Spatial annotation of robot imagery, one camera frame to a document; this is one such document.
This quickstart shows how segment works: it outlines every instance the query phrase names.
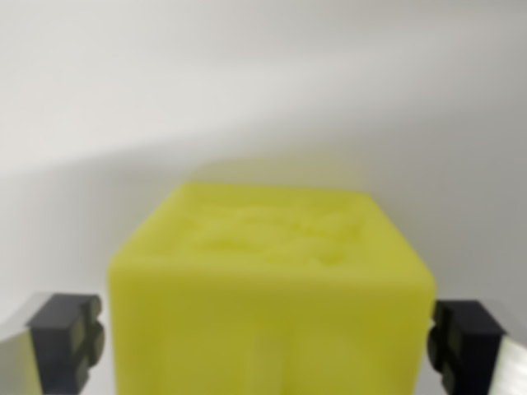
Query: black rubber pad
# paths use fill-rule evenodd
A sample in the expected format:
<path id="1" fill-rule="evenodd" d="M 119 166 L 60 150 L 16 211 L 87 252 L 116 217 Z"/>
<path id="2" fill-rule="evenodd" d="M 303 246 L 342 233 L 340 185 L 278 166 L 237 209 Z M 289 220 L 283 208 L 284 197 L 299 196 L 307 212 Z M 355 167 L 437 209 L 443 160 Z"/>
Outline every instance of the black rubber pad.
<path id="1" fill-rule="evenodd" d="M 449 395 L 487 395 L 506 334 L 476 300 L 439 300 L 428 336 L 431 365 Z"/>
<path id="2" fill-rule="evenodd" d="M 44 393 L 77 395 L 102 354 L 97 295 L 55 294 L 27 323 Z"/>

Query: white background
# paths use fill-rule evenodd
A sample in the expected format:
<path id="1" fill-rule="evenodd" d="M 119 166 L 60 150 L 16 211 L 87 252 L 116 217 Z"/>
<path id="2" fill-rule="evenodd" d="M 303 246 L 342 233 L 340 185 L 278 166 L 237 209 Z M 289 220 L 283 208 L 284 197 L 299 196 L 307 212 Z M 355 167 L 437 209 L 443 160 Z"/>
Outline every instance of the white background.
<path id="1" fill-rule="evenodd" d="M 524 2 L 0 0 L 0 319 L 104 294 L 200 178 L 371 193 L 440 297 L 527 323 L 526 105 Z M 86 395 L 114 393 L 110 357 Z M 416 394 L 437 382 L 425 361 Z"/>

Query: yellow foam block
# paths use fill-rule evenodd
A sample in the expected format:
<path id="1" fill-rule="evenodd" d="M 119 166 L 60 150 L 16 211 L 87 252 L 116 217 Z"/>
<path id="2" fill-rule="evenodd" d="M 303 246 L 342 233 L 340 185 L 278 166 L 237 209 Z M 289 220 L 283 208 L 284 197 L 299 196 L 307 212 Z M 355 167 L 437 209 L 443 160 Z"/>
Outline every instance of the yellow foam block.
<path id="1" fill-rule="evenodd" d="M 363 193 L 186 184 L 109 269 L 119 395 L 410 395 L 430 273 Z"/>

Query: textured top surface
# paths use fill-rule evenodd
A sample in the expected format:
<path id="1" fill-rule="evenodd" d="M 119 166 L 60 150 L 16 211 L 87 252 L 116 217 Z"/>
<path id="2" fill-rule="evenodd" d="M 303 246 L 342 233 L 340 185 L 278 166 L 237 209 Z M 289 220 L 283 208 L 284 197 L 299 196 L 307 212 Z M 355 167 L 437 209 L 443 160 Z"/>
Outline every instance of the textured top surface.
<path id="1" fill-rule="evenodd" d="M 121 249 L 118 256 L 123 255 L 149 257 L 152 266 L 354 272 L 421 266 L 364 193 L 232 184 L 176 189 Z"/>

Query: yellow cube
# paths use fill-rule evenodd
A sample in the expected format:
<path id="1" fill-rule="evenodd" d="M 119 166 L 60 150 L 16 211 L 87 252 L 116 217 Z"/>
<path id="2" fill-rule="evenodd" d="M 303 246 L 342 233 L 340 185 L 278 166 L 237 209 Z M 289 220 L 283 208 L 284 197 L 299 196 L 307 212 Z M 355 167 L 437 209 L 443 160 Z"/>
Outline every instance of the yellow cube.
<path id="1" fill-rule="evenodd" d="M 119 395 L 410 395 L 434 282 L 371 198 L 186 184 L 109 269 Z"/>

